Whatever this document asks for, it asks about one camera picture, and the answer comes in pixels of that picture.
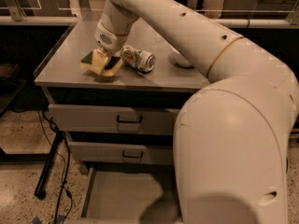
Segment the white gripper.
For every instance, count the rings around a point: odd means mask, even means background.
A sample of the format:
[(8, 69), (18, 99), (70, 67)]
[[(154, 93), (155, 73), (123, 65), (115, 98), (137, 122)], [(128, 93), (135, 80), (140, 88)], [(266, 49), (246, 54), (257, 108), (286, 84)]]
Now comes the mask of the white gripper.
[(99, 49), (93, 51), (91, 70), (100, 75), (107, 65), (110, 55), (117, 53), (125, 44), (129, 35), (127, 23), (116, 23), (108, 28), (99, 21), (95, 30), (95, 40)]

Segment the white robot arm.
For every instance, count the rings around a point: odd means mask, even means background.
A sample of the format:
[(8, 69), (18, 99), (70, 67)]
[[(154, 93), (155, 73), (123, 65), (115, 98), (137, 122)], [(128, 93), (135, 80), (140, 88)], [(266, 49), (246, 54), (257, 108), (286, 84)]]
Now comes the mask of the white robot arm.
[(298, 116), (292, 70), (174, 0), (107, 0), (97, 35), (120, 50), (142, 18), (209, 82), (180, 109), (173, 156), (183, 224), (288, 224), (287, 152)]

